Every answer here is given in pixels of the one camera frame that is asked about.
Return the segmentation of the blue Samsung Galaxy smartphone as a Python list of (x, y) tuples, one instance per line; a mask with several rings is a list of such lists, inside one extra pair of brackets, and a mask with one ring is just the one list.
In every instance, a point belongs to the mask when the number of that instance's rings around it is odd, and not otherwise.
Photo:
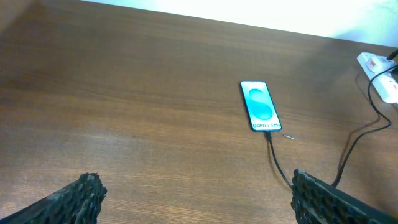
[(262, 80), (242, 80), (240, 89), (249, 119), (255, 132), (274, 132), (282, 129), (267, 83)]

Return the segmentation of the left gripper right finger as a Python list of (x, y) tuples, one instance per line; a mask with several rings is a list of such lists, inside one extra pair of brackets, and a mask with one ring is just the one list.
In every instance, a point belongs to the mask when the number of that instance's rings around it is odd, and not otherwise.
[(291, 207), (298, 224), (397, 224), (397, 219), (299, 169)]

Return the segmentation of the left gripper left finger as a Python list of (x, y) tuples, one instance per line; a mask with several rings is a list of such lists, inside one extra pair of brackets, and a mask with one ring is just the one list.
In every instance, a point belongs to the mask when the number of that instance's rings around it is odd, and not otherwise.
[(79, 179), (16, 213), (1, 224), (96, 224), (107, 188), (98, 174)]

